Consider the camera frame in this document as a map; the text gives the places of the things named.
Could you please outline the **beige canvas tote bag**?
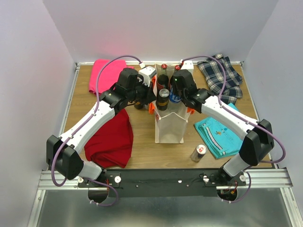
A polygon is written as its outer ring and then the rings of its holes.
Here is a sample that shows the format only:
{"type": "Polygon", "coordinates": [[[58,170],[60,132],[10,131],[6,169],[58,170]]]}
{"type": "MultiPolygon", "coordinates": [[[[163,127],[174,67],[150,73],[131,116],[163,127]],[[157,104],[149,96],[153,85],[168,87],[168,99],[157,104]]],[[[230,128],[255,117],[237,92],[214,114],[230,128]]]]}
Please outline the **beige canvas tote bag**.
{"type": "MultiPolygon", "coordinates": [[[[157,76],[160,71],[161,65],[164,63],[155,64],[156,76],[152,79],[153,91],[157,96],[159,91],[157,90],[157,76]]],[[[174,73],[174,67],[176,65],[167,64],[167,75],[169,77],[169,92],[173,87],[172,78],[174,73]]],[[[156,106],[156,101],[148,105],[148,111],[154,115],[155,118],[155,143],[170,143],[179,144],[183,143],[183,137],[186,132],[187,123],[190,115],[194,113],[193,110],[186,107],[182,102],[173,104],[170,100],[168,102],[167,110],[159,111],[156,106]]]]}

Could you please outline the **black can front table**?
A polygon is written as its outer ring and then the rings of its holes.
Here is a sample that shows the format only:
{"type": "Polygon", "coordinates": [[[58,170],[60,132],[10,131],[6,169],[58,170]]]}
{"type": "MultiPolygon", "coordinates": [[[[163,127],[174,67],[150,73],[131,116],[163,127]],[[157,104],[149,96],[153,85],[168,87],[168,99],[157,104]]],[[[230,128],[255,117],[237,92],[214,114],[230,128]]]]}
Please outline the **black can front table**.
{"type": "Polygon", "coordinates": [[[156,106],[158,110],[159,111],[167,110],[168,102],[169,102],[169,90],[163,88],[159,91],[157,95],[156,106]]]}

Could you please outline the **clear water bottle blue label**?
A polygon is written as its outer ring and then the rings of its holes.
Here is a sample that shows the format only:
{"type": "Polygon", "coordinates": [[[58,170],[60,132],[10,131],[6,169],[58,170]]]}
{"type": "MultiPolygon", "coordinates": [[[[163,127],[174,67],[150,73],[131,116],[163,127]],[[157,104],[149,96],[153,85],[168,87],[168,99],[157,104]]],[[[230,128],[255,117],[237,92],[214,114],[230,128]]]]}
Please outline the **clear water bottle blue label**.
{"type": "Polygon", "coordinates": [[[180,96],[177,94],[175,94],[174,92],[174,88],[172,87],[170,89],[170,93],[169,93],[169,100],[173,103],[173,104],[178,104],[181,101],[180,96]]]}

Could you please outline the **silver can front table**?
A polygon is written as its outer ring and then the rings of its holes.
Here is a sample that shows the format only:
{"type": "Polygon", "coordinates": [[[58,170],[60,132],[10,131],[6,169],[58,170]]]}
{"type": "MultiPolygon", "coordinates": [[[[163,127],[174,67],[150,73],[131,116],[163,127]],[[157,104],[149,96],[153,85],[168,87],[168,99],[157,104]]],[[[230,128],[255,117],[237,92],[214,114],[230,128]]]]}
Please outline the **silver can front table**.
{"type": "Polygon", "coordinates": [[[194,162],[199,162],[207,153],[207,147],[204,144],[199,144],[195,147],[190,158],[194,162]]]}

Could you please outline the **cola glass bottle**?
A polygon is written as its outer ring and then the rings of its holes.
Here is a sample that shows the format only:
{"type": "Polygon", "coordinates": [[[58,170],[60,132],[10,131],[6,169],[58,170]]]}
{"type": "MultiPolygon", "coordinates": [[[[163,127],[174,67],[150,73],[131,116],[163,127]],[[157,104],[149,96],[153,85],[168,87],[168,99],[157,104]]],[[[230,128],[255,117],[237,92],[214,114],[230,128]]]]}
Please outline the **cola glass bottle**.
{"type": "Polygon", "coordinates": [[[160,71],[157,76],[157,90],[168,89],[169,88],[169,77],[167,75],[167,64],[162,64],[160,67],[160,71]]]}

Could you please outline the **black can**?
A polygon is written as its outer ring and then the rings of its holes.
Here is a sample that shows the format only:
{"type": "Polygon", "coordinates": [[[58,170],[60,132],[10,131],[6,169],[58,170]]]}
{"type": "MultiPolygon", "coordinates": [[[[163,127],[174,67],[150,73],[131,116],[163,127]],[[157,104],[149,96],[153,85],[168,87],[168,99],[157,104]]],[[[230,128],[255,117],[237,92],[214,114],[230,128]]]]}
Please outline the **black can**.
{"type": "Polygon", "coordinates": [[[143,104],[140,102],[137,102],[134,104],[134,108],[137,110],[143,109],[143,104]]]}

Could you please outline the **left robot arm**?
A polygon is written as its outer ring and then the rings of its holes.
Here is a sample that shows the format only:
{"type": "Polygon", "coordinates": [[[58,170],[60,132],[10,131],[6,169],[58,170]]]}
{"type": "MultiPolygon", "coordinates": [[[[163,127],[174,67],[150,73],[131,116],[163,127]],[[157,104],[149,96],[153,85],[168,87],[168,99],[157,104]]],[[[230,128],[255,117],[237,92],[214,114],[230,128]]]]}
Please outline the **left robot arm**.
{"type": "Polygon", "coordinates": [[[89,139],[129,102],[145,105],[155,101],[152,82],[155,75],[156,69],[151,66],[139,71],[124,68],[117,82],[98,96],[92,109],[80,121],[59,137],[50,136],[46,142],[46,161],[51,171],[58,171],[68,180],[77,176],[88,178],[93,186],[101,186],[105,181],[102,168],[82,160],[80,152],[89,139]]]}

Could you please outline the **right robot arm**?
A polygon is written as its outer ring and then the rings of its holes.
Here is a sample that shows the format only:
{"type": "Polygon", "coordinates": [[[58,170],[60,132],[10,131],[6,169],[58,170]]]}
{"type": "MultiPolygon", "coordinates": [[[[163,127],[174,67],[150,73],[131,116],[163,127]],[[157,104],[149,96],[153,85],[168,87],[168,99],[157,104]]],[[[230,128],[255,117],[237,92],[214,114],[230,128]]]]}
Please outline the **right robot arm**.
{"type": "Polygon", "coordinates": [[[179,70],[172,76],[173,93],[180,96],[186,107],[220,121],[232,130],[242,145],[237,155],[227,161],[218,171],[217,181],[229,185],[244,169],[257,166],[274,148],[272,127],[269,121],[257,121],[247,117],[205,88],[198,89],[188,70],[179,70]]]}

